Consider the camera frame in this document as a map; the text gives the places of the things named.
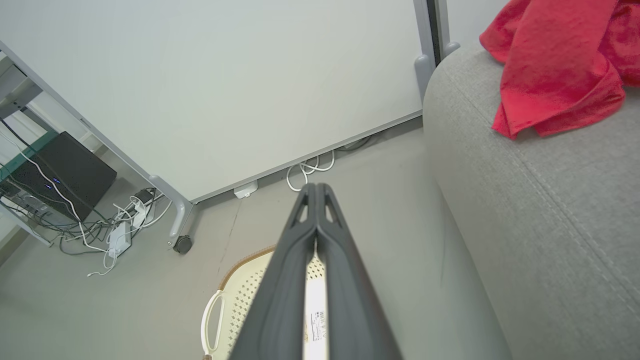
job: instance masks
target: gray floor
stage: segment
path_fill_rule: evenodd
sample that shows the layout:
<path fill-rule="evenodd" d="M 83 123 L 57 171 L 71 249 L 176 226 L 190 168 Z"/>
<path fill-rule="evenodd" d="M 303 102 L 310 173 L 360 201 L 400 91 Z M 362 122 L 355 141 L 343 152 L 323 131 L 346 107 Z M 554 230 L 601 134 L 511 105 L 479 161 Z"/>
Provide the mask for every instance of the gray floor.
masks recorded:
<path fill-rule="evenodd" d="M 311 181 L 326 182 L 337 194 L 405 359 L 509 359 L 467 249 L 429 176 L 422 128 L 399 136 L 394 131 L 340 157 Z M 111 214 L 112 199 L 126 204 L 147 184 L 113 155 L 104 158 L 119 174 L 100 205 Z M 249 198 L 223 194 L 199 204 L 196 242 L 185 256 L 167 250 L 171 209 L 104 277 L 86 277 L 102 269 L 102 254 L 67 256 L 57 243 L 47 248 L 28 238 L 0 267 L 0 359 L 202 358 L 202 309 L 221 278 L 280 236 L 296 198 L 283 176 L 264 179 Z"/>

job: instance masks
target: whiteboard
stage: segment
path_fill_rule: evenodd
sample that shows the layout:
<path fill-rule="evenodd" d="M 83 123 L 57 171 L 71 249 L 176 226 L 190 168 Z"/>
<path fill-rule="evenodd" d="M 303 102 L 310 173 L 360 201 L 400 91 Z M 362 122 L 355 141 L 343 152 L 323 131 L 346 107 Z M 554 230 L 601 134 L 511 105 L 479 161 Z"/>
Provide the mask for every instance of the whiteboard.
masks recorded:
<path fill-rule="evenodd" d="M 20 0 L 0 41 L 193 200 L 422 109 L 411 0 Z"/>

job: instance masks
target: gray sofa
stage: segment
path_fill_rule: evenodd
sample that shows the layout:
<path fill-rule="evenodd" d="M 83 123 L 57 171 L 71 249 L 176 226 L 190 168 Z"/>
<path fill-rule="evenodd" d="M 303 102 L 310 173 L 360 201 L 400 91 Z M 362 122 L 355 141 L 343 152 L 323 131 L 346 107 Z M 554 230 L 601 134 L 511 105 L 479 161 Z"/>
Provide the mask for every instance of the gray sofa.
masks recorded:
<path fill-rule="evenodd" d="M 589 127 L 491 130 L 502 65 L 480 46 L 436 69 L 430 166 L 514 359 L 640 359 L 640 89 Z"/>

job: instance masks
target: laundry basket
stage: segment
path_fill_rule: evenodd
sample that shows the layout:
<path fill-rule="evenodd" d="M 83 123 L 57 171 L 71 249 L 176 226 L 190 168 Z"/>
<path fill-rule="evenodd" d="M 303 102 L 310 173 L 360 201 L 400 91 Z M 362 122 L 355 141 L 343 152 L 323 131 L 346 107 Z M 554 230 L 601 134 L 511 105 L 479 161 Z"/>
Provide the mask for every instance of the laundry basket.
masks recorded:
<path fill-rule="evenodd" d="M 253 297 L 264 271 L 269 265 L 275 246 L 268 247 L 240 260 L 226 274 L 211 297 L 204 314 L 200 336 L 205 354 L 212 360 L 226 360 L 234 348 Z M 326 295 L 324 265 L 317 256 L 307 266 L 305 294 L 305 326 L 303 328 L 304 359 L 326 359 Z M 216 303 L 220 303 L 218 326 L 213 347 L 209 344 L 209 321 Z"/>

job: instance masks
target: white wall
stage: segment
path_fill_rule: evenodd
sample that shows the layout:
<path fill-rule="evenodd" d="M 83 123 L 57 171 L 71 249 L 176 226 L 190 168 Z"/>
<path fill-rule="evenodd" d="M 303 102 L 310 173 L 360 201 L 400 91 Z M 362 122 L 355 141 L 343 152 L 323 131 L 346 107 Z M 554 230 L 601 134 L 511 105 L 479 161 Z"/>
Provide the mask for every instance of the white wall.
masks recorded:
<path fill-rule="evenodd" d="M 461 46 L 479 44 L 478 37 L 508 0 L 447 0 L 449 36 Z"/>

